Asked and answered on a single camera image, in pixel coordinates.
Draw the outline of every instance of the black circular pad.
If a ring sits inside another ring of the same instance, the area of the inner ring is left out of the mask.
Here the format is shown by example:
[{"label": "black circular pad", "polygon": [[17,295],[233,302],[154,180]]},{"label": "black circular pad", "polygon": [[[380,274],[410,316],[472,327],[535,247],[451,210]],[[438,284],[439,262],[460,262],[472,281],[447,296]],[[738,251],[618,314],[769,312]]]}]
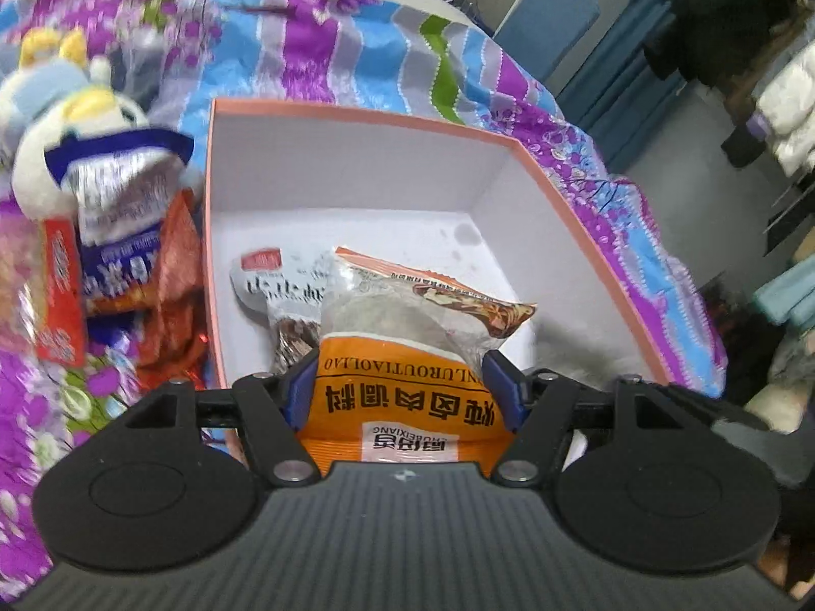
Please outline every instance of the black circular pad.
[{"label": "black circular pad", "polygon": [[[186,401],[194,407],[192,393]],[[152,417],[134,427],[128,418],[42,478],[34,518],[48,550],[88,569],[135,573],[194,561],[231,540],[255,507],[252,474],[201,444],[194,416],[167,428]]]},{"label": "black circular pad", "polygon": [[186,485],[184,475],[163,464],[124,464],[108,469],[91,483],[97,508],[119,516],[148,516],[175,505]]},{"label": "black circular pad", "polygon": [[637,432],[560,475],[555,499],[566,527],[641,571],[698,573],[758,558],[779,512],[769,469],[715,436]]}]

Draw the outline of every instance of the stain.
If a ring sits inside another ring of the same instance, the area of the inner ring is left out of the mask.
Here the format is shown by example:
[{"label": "stain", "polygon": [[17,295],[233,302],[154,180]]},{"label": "stain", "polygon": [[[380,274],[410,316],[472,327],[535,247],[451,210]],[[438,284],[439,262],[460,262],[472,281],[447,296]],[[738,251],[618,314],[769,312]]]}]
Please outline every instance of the stain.
[{"label": "stain", "polygon": [[462,223],[453,230],[455,240],[462,246],[477,246],[481,242],[481,234],[472,225]]}]

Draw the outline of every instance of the red plastic packet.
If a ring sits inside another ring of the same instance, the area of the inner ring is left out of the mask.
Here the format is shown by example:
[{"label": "red plastic packet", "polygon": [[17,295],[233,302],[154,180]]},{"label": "red plastic packet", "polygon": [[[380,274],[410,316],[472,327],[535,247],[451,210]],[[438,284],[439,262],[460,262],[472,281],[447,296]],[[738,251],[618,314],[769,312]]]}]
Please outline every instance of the red plastic packet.
[{"label": "red plastic packet", "polygon": [[193,193],[178,193],[161,225],[160,249],[148,288],[156,304],[144,315],[137,374],[144,391],[176,377],[201,390],[206,356],[206,315],[201,239],[191,215]]},{"label": "red plastic packet", "polygon": [[0,209],[0,348],[80,367],[87,332],[79,251],[68,220]]}]

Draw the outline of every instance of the stuffed toy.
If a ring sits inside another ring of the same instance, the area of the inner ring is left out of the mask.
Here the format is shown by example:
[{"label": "stuffed toy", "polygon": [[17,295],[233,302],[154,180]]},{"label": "stuffed toy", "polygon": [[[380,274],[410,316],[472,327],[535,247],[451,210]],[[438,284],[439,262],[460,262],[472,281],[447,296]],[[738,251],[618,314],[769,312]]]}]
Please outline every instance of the stuffed toy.
[{"label": "stuffed toy", "polygon": [[85,35],[35,28],[23,37],[19,67],[0,85],[0,162],[32,220],[75,218],[76,197],[56,184],[45,151],[71,136],[96,137],[148,126],[144,111],[111,89],[104,57],[87,59]]}]

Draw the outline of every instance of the blue and white snack bag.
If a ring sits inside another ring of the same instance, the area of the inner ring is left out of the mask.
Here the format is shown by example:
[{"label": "blue and white snack bag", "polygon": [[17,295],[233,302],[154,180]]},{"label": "blue and white snack bag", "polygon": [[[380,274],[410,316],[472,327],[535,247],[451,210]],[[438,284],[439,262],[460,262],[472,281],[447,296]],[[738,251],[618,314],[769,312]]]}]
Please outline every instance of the blue and white snack bag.
[{"label": "blue and white snack bag", "polygon": [[161,223],[193,155],[167,128],[68,139],[46,151],[57,185],[76,195],[87,314],[154,306],[149,285]]}]

